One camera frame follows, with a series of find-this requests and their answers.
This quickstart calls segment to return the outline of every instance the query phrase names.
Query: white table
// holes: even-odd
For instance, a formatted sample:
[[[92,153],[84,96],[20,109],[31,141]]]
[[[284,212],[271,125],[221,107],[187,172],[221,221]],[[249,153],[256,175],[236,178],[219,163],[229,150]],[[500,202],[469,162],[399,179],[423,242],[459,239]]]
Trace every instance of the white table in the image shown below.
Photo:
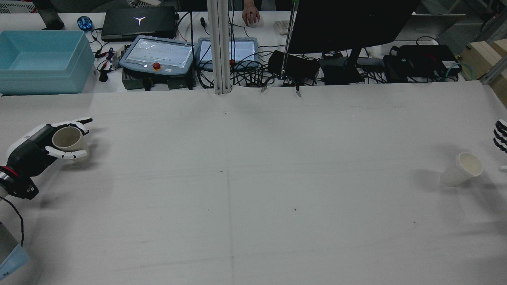
[[[92,116],[83,165],[34,181],[3,285],[503,284],[507,112],[479,82],[0,98],[0,153]],[[484,173],[445,188],[460,152]],[[19,220],[0,203],[19,238]]]
[[[104,22],[105,13],[61,13],[59,14],[62,21],[65,23],[65,29],[67,30],[79,30],[76,20],[80,16],[88,16],[94,23],[94,27],[102,27]],[[207,20],[207,12],[195,12],[193,15],[194,22],[194,41],[197,42],[199,38],[209,37],[202,28],[200,24],[200,18],[204,17],[206,22]],[[258,43],[260,46],[278,46],[285,45],[286,36],[280,35],[277,30],[274,28],[274,22],[279,20],[288,20],[289,12],[276,12],[276,11],[262,11],[261,12],[261,21],[255,28],[246,27],[246,32],[248,36],[254,37],[258,39]],[[234,13],[233,23],[239,26],[245,26],[244,22],[241,18],[241,12]],[[0,15],[0,31],[2,30],[23,30],[23,29],[42,29],[44,28],[44,23],[38,14],[1,14]],[[183,19],[179,26],[179,30],[187,41],[191,41],[191,29],[190,29],[190,16],[188,15]],[[236,37],[245,37],[246,34],[244,29],[241,27],[234,26],[234,33]],[[89,41],[93,41],[91,34],[88,33],[87,37]],[[177,40],[183,40],[181,36],[177,36]],[[424,39],[419,40],[420,44],[433,44],[433,41],[425,41]],[[104,47],[103,52],[107,51],[109,47],[113,47],[115,49],[120,48],[124,44],[130,43],[110,43],[106,47]],[[373,58],[382,58],[385,54],[389,53],[390,48],[393,45],[401,46],[406,44],[415,44],[415,41],[397,41],[386,45],[369,47],[368,52],[370,57]],[[100,48],[100,45],[94,43],[91,45],[92,50],[96,51]],[[279,48],[260,48],[260,51],[272,51],[272,50],[280,50],[283,51],[283,47]],[[309,56],[320,57],[320,54],[310,54]],[[361,56],[366,56],[364,50],[361,51]],[[98,66],[99,63],[103,61],[103,59],[98,59],[95,62],[95,66]],[[91,80],[85,87],[85,89],[90,90],[93,93],[107,93],[107,92],[124,92],[126,91],[122,84],[122,72],[121,70],[117,70],[113,73],[109,73],[109,80],[105,83],[101,83],[98,80]],[[212,78],[212,73],[207,73],[209,78]],[[321,72],[318,77],[323,77],[323,73]],[[282,81],[277,81],[274,86],[281,86]],[[201,86],[197,82],[197,89],[200,89]],[[155,88],[152,90],[162,91],[168,90],[167,85],[165,84],[157,84]]]

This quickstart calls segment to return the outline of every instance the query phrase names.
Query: white paper cup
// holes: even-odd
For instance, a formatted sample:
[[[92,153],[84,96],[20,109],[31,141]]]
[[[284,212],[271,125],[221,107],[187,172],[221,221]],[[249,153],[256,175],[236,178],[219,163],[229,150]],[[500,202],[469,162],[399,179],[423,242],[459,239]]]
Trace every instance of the white paper cup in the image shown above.
[[[481,175],[482,164],[471,153],[460,153],[456,156],[456,162],[447,167],[440,175],[440,180],[447,186],[456,186],[472,177]]]
[[[76,127],[64,127],[53,135],[53,144],[57,149],[64,152],[86,151],[87,156],[74,158],[75,162],[82,162],[88,159],[90,151],[81,131]]]

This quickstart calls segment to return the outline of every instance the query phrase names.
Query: laptop logo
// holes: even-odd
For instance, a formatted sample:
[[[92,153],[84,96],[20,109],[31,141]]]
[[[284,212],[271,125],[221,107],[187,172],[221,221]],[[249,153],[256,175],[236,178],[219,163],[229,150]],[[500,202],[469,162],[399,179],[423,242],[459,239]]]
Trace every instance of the laptop logo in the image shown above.
[[[139,21],[138,26],[141,26],[141,21],[142,21],[144,18],[146,18],[146,17],[142,17],[142,18],[136,18],[136,17],[134,17],[134,19],[136,19],[137,21]]]

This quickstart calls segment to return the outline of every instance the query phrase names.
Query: black laptop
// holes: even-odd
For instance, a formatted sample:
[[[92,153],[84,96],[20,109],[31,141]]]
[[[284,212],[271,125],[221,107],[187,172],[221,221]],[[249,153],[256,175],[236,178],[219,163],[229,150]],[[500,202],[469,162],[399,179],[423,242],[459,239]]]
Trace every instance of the black laptop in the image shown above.
[[[176,27],[173,6],[122,8],[107,11],[101,39],[105,42],[131,42],[138,35],[172,38]]]

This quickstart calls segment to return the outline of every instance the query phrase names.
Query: blue mouse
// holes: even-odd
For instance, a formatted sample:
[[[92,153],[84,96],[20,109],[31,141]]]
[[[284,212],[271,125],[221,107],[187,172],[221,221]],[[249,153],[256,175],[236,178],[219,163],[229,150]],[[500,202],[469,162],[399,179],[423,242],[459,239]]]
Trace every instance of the blue mouse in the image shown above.
[[[93,29],[93,23],[87,16],[81,16],[78,19],[78,27],[83,31],[89,31]]]

